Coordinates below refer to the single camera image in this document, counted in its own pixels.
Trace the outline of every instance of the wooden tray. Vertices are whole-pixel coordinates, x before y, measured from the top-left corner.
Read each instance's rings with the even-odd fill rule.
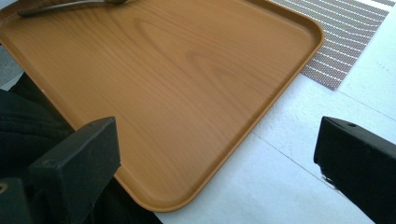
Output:
[[[116,178],[156,212],[201,191],[323,41],[317,23],[263,0],[139,0],[5,21],[0,42],[74,128],[116,117]]]

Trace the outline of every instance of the orange tray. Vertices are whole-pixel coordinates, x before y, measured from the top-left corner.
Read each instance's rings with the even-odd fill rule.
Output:
[[[202,190],[323,42],[316,22],[263,0],[139,0],[2,23],[0,42],[75,129],[116,117],[116,178],[156,212]]]

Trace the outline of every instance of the table surface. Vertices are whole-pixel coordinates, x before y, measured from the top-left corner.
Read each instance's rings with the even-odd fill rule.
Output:
[[[312,157],[322,116],[355,122],[396,143],[396,11],[339,90],[302,75],[186,207],[163,223],[373,223],[322,178]]]

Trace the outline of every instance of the utensil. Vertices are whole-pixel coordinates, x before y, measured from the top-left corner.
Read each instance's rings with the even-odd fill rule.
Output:
[[[45,13],[45,12],[51,12],[51,11],[56,11],[56,10],[60,10],[60,9],[64,9],[64,8],[81,6],[81,5],[86,5],[86,4],[98,4],[99,3],[99,4],[107,4],[107,5],[121,5],[126,1],[128,1],[128,0],[83,0],[83,1],[54,5],[54,6],[50,6],[50,7],[40,7],[40,8],[23,10],[23,11],[19,11],[18,15],[20,15],[21,17],[31,17],[31,16],[35,16],[35,15]]]

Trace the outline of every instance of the placemat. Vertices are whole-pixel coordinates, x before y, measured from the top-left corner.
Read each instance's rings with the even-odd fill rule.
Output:
[[[387,17],[395,1],[389,0],[271,0],[318,21],[325,42],[301,72],[335,90]]]

